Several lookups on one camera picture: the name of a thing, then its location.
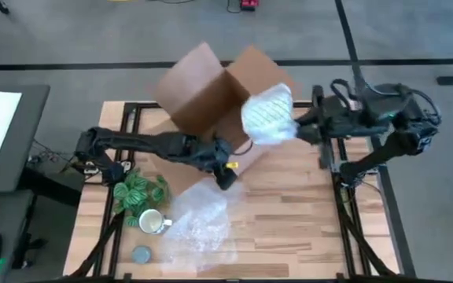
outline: artificial plant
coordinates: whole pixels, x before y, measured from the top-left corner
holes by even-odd
[[[118,214],[129,211],[125,222],[137,226],[139,216],[150,208],[157,208],[167,199],[168,184],[164,177],[158,175],[153,182],[139,174],[139,169],[128,172],[125,180],[115,185],[113,196],[117,200],[113,211]]]

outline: floor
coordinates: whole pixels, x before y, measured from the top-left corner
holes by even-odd
[[[234,59],[254,43],[274,59],[348,59],[335,3],[262,0],[255,13],[228,13],[227,1],[8,0],[0,13],[0,64],[175,61],[201,41]],[[359,59],[453,58],[453,1],[344,0]],[[352,79],[348,66],[285,68],[304,88]],[[389,162],[403,226],[419,277],[453,280],[453,86],[437,86],[453,65],[362,67],[371,83],[425,91],[444,123],[432,148]],[[71,152],[106,100],[151,100],[165,69],[0,71],[0,84],[45,83],[51,93],[36,138]],[[36,266],[11,282],[61,274],[73,209],[39,200],[32,231],[50,240]]]

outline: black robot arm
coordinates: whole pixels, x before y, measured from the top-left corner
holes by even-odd
[[[150,135],[90,128],[81,134],[75,155],[84,163],[92,162],[101,171],[104,183],[114,184],[123,180],[123,167],[109,158],[106,149],[153,153],[164,160],[188,164],[213,173],[222,189],[227,189],[236,178],[235,173],[227,168],[232,148],[221,138],[206,142],[179,132]]]
[[[352,109],[335,85],[345,86],[349,98],[359,103]],[[331,84],[331,97],[324,97],[322,87],[315,86],[312,93],[313,107],[296,119],[300,125],[297,137],[314,145],[325,138],[369,137],[384,134],[392,125],[394,131],[385,144],[355,162],[339,166],[341,181],[355,186],[366,172],[396,156],[418,155],[431,144],[438,132],[441,115],[432,101],[418,90],[403,85],[385,84],[368,88],[355,96],[350,94],[347,82],[336,79]],[[422,110],[415,95],[425,98],[433,107],[433,114]]]

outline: open cardboard box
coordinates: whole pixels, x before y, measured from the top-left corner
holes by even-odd
[[[213,133],[242,152],[250,140],[242,130],[241,106],[251,96],[278,83],[285,83],[293,98],[300,94],[289,75],[264,53],[250,46],[224,68],[207,43],[190,51],[158,83],[155,100],[170,119],[149,130],[150,134],[179,130],[202,138]],[[238,162],[237,176],[259,159],[269,147],[253,145],[244,155],[230,156]],[[212,175],[185,164],[172,163],[152,155],[151,161],[167,180],[173,196]]]

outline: bubble wrap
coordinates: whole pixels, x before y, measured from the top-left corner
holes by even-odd
[[[279,83],[242,105],[242,128],[257,145],[280,144],[296,137],[298,124],[293,121],[292,111],[291,90]]]
[[[225,192],[206,178],[172,201],[175,222],[160,241],[163,272],[195,273],[237,261],[235,242],[229,239],[228,207],[238,202],[241,192],[240,183]]]

